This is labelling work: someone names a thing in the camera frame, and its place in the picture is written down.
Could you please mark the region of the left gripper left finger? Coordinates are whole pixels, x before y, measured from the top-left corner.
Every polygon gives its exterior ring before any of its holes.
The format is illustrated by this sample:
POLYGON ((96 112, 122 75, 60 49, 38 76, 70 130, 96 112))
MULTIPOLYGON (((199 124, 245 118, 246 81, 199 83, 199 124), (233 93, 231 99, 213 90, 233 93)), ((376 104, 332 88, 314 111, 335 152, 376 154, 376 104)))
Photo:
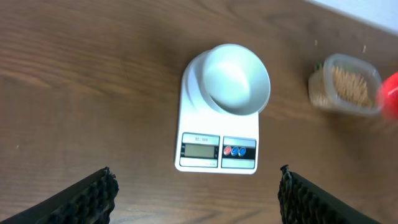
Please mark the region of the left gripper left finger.
POLYGON ((109 224, 118 192, 105 167, 1 224, 109 224))

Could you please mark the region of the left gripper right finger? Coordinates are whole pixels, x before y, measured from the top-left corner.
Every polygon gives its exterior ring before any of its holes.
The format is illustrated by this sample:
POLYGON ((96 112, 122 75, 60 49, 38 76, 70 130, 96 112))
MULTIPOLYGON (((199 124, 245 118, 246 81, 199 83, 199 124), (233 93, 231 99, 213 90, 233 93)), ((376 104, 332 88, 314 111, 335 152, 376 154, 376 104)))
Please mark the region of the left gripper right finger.
POLYGON ((301 175, 280 168, 277 194, 283 224, 378 224, 301 175))

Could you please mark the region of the red plastic scoop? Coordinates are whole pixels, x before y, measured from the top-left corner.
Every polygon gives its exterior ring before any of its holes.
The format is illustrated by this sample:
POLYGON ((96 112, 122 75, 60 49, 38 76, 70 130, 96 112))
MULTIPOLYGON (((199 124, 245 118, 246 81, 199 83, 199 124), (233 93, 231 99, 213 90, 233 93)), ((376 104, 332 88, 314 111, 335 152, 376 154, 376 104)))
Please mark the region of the red plastic scoop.
POLYGON ((378 89, 377 102, 381 106, 382 114, 391 119, 397 119, 397 79, 395 72, 384 80, 378 89))

